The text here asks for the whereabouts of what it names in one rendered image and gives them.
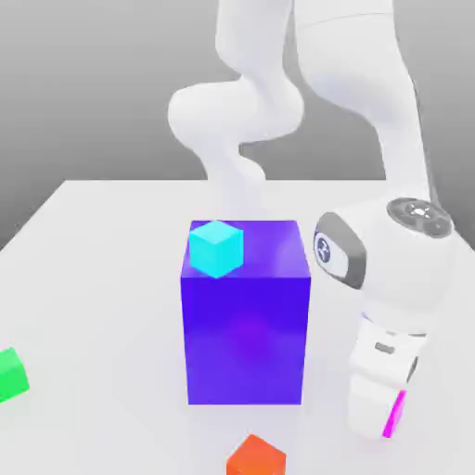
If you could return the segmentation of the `small green cube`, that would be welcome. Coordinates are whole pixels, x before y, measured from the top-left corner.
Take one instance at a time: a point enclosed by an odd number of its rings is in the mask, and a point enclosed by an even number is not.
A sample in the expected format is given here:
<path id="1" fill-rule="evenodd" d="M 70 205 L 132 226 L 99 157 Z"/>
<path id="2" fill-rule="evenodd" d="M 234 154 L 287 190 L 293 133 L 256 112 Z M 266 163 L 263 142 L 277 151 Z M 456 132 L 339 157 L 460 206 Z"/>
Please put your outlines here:
<path id="1" fill-rule="evenodd" d="M 0 403 L 25 393 L 30 382 L 14 348 L 0 352 Z"/>

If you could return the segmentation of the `small cyan cube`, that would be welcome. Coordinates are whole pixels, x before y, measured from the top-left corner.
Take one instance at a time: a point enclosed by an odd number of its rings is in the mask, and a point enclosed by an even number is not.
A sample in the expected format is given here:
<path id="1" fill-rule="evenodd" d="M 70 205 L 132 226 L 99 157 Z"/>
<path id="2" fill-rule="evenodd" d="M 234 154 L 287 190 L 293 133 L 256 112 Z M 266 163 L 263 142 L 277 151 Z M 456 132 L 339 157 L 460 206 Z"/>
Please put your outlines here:
<path id="1" fill-rule="evenodd" d="M 190 265 L 213 278 L 226 276 L 244 264 L 244 232 L 222 221 L 211 221 L 189 232 Z"/>

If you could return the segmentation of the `large purple box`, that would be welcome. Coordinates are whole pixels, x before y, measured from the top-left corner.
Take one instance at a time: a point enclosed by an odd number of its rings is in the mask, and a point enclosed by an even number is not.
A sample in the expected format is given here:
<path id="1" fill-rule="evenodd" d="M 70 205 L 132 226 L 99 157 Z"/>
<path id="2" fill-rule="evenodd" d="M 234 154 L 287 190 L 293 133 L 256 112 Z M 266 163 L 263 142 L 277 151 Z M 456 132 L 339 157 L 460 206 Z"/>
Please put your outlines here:
<path id="1" fill-rule="evenodd" d="M 183 259 L 190 404 L 299 404 L 311 273 L 294 221 L 232 221 L 243 264 L 215 278 Z"/>

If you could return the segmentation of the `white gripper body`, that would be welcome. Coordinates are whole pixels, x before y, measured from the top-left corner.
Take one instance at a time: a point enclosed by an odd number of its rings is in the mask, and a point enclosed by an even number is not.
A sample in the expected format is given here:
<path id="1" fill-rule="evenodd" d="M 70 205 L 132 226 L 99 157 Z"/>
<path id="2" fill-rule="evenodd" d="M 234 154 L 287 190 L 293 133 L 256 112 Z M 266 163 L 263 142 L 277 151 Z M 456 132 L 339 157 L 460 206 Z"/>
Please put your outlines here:
<path id="1" fill-rule="evenodd" d="M 404 390 L 394 389 L 360 375 L 350 381 L 348 422 L 369 440 L 390 439 L 404 411 Z"/>

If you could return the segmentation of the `small orange cube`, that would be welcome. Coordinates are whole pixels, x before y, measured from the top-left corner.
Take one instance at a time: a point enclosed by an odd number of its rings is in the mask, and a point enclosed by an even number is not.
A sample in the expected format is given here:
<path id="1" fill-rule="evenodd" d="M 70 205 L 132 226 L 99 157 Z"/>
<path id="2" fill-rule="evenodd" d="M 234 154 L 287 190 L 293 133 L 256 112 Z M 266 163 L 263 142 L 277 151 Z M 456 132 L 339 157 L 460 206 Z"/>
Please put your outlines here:
<path id="1" fill-rule="evenodd" d="M 287 455 L 251 434 L 227 459 L 225 475 L 286 475 Z"/>

